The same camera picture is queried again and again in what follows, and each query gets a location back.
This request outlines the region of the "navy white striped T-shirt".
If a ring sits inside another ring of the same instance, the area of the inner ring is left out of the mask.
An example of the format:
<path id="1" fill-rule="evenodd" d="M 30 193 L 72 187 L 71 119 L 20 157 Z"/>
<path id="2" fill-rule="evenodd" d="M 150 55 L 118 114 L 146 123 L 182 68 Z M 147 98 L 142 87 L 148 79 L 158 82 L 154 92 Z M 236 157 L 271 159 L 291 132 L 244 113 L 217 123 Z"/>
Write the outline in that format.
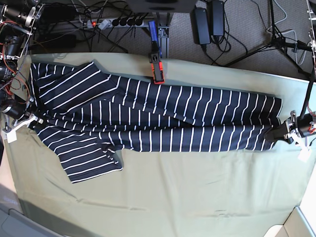
<path id="1" fill-rule="evenodd" d="M 34 131 L 72 183 L 122 170 L 116 152 L 265 151 L 282 100 L 262 94 L 157 85 L 78 67 L 32 63 L 43 124 Z"/>

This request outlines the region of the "black tripod stand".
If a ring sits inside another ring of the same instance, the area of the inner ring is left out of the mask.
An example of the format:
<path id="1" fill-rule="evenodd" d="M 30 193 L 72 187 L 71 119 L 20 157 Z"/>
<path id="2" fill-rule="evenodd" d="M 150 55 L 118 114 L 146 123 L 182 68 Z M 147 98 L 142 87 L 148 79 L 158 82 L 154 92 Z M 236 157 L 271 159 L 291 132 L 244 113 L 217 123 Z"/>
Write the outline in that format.
<path id="1" fill-rule="evenodd" d="M 241 56 L 227 64 L 224 65 L 224 67 L 230 67 L 256 53 L 259 52 L 263 52 L 263 50 L 268 49 L 268 48 L 273 48 L 278 50 L 279 52 L 281 52 L 298 70 L 298 73 L 303 74 L 306 78 L 306 80 L 309 82 L 308 83 L 308 87 L 307 87 L 307 91 L 306 91 L 306 95 L 305 95 L 305 99 L 303 102 L 303 106 L 302 106 L 302 110 L 300 113 L 300 118 L 302 119 L 306 113 L 306 110 L 308 108 L 308 103 L 309 103 L 309 99 L 311 96 L 311 91 L 312 91 L 312 87 L 313 84 L 315 82 L 316 79 L 316 60 L 315 60 L 315 51 L 313 49 L 313 45 L 308 46 L 307 44 L 301 44 L 298 41 L 295 41 L 295 43 L 288 43 L 286 42 L 286 38 L 284 36 L 284 34 L 278 29 L 276 22 L 275 22 L 275 15 L 274 15 L 274 6 L 273 6 L 273 0 L 269 1 L 269 6 L 270 6 L 270 14 L 271 14 L 271 23 L 272 23 L 272 36 L 271 36 L 271 41 L 266 44 L 265 46 L 262 46 L 252 52 L 246 53 L 244 56 Z M 305 72 L 300 65 L 298 65 L 296 63 L 296 61 L 294 59 L 292 59 L 288 53 L 287 53 L 287 49 L 291 48 L 291 49 L 299 49 L 299 50 L 303 50 L 305 52 L 312 52 L 313 53 L 313 69 L 311 73 Z"/>

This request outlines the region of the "grey power strip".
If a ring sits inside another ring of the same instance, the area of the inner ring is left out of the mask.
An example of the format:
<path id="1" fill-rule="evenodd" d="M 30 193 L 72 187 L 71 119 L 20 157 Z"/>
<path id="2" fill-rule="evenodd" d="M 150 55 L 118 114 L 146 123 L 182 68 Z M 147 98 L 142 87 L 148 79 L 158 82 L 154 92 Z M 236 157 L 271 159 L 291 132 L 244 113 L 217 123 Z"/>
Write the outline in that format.
<path id="1" fill-rule="evenodd" d="M 112 29 L 112 28 L 147 28 L 148 20 L 144 17 L 101 18 L 87 20 L 84 25 L 88 29 Z"/>

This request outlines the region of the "light green table cloth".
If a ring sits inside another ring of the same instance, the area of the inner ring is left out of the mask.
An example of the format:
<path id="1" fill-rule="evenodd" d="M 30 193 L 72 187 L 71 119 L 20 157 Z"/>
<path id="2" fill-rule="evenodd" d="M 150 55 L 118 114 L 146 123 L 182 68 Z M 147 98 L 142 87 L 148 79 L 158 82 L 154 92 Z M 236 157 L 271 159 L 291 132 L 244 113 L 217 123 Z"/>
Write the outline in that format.
<path id="1" fill-rule="evenodd" d="M 5 144 L 22 212 L 71 237 L 262 237 L 300 204 L 316 156 L 270 151 L 121 152 L 124 167 L 73 184 L 27 127 Z"/>

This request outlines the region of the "black power adapter left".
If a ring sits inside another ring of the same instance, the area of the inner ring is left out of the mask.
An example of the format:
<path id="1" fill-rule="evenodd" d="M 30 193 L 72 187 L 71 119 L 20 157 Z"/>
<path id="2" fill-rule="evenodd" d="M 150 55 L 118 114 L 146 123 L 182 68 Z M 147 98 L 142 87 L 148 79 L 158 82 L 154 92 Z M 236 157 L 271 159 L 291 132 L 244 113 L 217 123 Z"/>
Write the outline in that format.
<path id="1" fill-rule="evenodd" d="M 197 7 L 191 13 L 192 31 L 195 44 L 210 44 L 209 25 L 205 8 Z"/>

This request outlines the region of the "black power adapter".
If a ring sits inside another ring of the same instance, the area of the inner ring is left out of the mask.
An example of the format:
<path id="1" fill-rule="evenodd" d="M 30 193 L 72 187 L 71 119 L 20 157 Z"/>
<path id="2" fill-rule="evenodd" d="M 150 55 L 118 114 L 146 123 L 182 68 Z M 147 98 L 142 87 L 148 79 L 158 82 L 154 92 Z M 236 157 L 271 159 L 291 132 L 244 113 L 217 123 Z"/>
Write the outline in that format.
<path id="1" fill-rule="evenodd" d="M 209 4 L 210 7 L 210 26 L 211 35 L 214 42 L 219 44 L 224 36 L 224 3 L 221 0 L 212 0 Z"/>
<path id="2" fill-rule="evenodd" d="M 209 25 L 205 8 L 197 7 L 191 13 L 192 31 L 195 44 L 210 44 Z"/>

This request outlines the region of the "blue orange centre clamp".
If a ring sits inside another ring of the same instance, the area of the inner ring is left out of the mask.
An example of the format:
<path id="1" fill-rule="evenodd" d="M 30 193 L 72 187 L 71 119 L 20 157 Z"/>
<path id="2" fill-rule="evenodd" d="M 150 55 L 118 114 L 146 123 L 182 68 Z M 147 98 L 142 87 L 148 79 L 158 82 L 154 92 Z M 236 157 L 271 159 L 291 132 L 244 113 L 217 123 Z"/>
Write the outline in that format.
<path id="1" fill-rule="evenodd" d="M 148 22 L 151 37 L 151 52 L 149 54 L 149 62 L 153 72 L 154 84 L 163 84 L 165 82 L 163 74 L 163 65 L 161 62 L 161 52 L 158 42 L 158 33 L 155 21 Z"/>

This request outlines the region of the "black power adapter right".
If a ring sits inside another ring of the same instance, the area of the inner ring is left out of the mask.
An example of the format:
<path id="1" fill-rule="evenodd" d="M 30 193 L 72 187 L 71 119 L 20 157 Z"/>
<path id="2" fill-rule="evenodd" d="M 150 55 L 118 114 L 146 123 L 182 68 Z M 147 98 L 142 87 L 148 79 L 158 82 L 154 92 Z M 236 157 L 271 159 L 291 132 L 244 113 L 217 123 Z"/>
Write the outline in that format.
<path id="1" fill-rule="evenodd" d="M 210 7 L 210 26 L 211 35 L 214 42 L 219 44 L 224 36 L 224 3 L 221 0 L 212 0 L 209 4 Z"/>

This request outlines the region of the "black box under table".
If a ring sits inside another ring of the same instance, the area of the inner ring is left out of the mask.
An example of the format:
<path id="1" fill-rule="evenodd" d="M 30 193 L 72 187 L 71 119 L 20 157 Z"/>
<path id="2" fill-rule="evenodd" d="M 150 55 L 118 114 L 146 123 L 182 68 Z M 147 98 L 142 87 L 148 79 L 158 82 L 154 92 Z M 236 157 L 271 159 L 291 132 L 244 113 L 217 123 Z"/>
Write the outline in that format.
<path id="1" fill-rule="evenodd" d="M 191 12 L 197 0 L 126 0 L 135 13 L 145 12 Z"/>

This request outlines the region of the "aluminium profile post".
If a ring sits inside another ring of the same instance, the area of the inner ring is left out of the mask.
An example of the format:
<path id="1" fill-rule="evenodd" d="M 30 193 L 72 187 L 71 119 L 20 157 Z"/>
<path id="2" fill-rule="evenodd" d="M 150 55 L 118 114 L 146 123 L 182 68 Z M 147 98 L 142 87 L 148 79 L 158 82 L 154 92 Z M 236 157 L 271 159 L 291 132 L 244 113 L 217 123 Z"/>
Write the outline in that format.
<path id="1" fill-rule="evenodd" d="M 158 29 L 158 41 L 162 58 L 169 57 L 169 34 L 173 15 L 174 13 L 170 12 L 153 12 L 153 17 Z"/>

